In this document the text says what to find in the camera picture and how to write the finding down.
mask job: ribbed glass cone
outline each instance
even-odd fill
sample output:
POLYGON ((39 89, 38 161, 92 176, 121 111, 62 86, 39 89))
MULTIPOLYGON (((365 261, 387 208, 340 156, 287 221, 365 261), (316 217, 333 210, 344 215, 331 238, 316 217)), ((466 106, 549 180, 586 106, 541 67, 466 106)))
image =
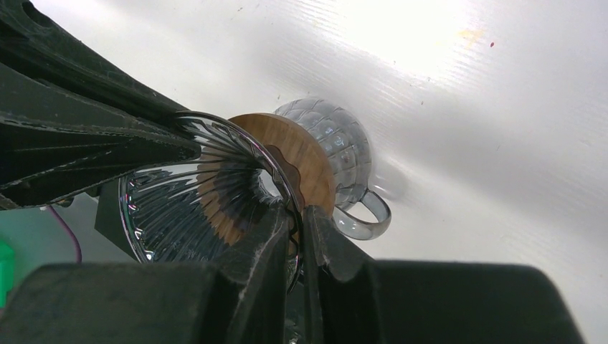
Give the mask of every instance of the ribbed glass cone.
MULTIPOLYGON (((201 113, 176 123, 201 144, 200 158, 120 180, 123 225, 141 262, 213 259, 252 231, 270 204, 295 206, 272 156, 240 128, 201 113)), ((298 250, 290 251, 293 277, 298 250)))

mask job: glass mug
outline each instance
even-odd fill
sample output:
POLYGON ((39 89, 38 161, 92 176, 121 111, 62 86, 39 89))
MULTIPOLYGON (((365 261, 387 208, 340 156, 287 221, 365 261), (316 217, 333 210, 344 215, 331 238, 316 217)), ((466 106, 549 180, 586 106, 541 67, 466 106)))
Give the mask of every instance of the glass mug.
POLYGON ((369 190, 371 150, 357 119, 327 100, 305 98, 289 102, 275 111, 305 128, 326 152, 336 180, 333 219, 346 236, 375 239, 391 223, 391 209, 377 193, 369 190), (367 222, 348 213, 361 202, 378 220, 367 222))

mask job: green object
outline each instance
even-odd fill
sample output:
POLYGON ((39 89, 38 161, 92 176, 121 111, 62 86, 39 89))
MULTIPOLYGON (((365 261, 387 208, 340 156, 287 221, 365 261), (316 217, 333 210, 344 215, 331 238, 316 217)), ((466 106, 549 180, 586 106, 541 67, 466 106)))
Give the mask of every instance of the green object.
POLYGON ((6 294, 13 289, 15 252, 0 242, 0 307, 6 304, 6 294))

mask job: black plastic part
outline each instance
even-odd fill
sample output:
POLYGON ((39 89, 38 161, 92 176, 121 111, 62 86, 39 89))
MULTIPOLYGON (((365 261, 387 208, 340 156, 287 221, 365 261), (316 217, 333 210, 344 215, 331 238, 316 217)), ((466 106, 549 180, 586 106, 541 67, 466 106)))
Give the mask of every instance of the black plastic part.
POLYGON ((170 129, 183 106, 111 65, 28 1, 0 0, 0 80, 0 209, 55 203, 200 152, 170 129))
POLYGON ((93 186, 85 190, 85 193, 91 197, 99 197, 101 194, 101 186, 93 186))
POLYGON ((100 187, 97 213, 95 215, 95 230, 110 240, 116 247, 137 260, 133 252, 123 222, 120 220, 120 204, 118 203, 118 180, 103 184, 100 187))
POLYGON ((583 343, 536 269, 377 262, 321 208, 304 221, 307 343, 583 343))
POLYGON ((192 263, 43 267, 11 299, 0 343, 204 343, 216 278, 192 263))
POLYGON ((11 296, 0 343, 281 343, 282 212, 215 262, 43 267, 11 296))

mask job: white surface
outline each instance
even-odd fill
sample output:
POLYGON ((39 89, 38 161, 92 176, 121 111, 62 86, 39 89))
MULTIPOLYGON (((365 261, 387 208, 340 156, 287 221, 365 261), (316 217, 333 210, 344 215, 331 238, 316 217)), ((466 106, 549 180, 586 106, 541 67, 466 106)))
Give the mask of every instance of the white surface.
POLYGON ((607 2, 34 3, 191 109, 228 118, 317 95, 352 110, 394 212, 361 247, 533 265, 585 338, 608 343, 607 2))

